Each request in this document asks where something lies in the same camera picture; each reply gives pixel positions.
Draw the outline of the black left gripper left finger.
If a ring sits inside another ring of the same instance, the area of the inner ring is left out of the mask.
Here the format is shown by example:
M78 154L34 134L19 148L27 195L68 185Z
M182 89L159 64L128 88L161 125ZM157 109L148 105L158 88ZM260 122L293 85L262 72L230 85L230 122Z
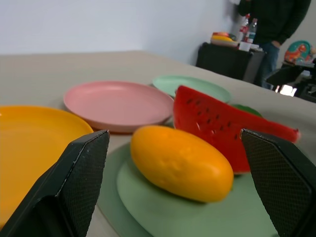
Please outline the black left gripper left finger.
M100 194L110 134L68 144L2 227L2 237L84 237Z

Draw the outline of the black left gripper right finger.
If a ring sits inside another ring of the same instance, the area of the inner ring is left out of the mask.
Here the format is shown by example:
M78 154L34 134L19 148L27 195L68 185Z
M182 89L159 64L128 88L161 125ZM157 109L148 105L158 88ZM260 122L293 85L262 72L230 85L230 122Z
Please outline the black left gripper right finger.
M316 167L292 142L242 129L256 191L281 237L316 235Z

